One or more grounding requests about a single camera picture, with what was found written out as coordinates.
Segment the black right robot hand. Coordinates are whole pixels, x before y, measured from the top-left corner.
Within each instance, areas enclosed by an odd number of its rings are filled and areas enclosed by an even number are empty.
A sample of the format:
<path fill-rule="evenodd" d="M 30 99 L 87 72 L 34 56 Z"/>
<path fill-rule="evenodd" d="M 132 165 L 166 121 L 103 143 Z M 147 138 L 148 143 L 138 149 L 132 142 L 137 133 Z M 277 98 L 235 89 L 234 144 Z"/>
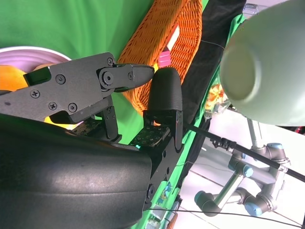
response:
<path fill-rule="evenodd" d="M 178 72 L 101 53 L 25 74 L 0 94 L 0 226 L 126 229 L 183 151 Z M 143 128 L 120 143 L 112 93 L 150 83 Z"/>

